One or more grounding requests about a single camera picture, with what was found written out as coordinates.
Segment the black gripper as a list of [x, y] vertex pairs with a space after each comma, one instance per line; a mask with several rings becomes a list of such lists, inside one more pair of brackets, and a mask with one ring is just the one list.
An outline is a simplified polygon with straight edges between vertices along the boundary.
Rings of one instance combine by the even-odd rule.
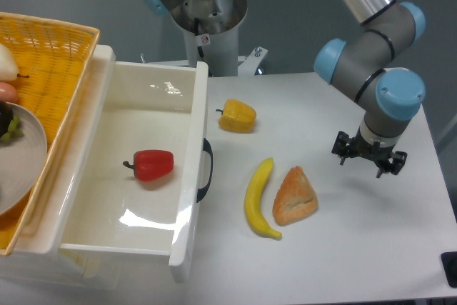
[[361, 157], [374, 162], [378, 167], [377, 179], [383, 174], [398, 175], [408, 157], [404, 151], [392, 151], [392, 147], [381, 147], [379, 142], [370, 144], [362, 136], [351, 138], [344, 131], [337, 133], [331, 153], [339, 157], [341, 166], [347, 158]]

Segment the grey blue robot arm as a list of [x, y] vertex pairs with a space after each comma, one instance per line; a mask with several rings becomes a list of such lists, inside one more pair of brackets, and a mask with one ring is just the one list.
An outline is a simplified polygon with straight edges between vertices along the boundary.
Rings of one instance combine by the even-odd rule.
[[[247, 0], [143, 0], [159, 16], [169, 15], [184, 35], [191, 66], [204, 62], [211, 76], [236, 76], [238, 28]], [[355, 136], [339, 132], [332, 152], [341, 160], [372, 161], [379, 174], [398, 174], [405, 152], [395, 145], [417, 114], [426, 94], [424, 82], [389, 63], [423, 34], [423, 12], [397, 0], [343, 0], [363, 28], [351, 43], [333, 39], [318, 52], [314, 71], [358, 104], [364, 118]]]

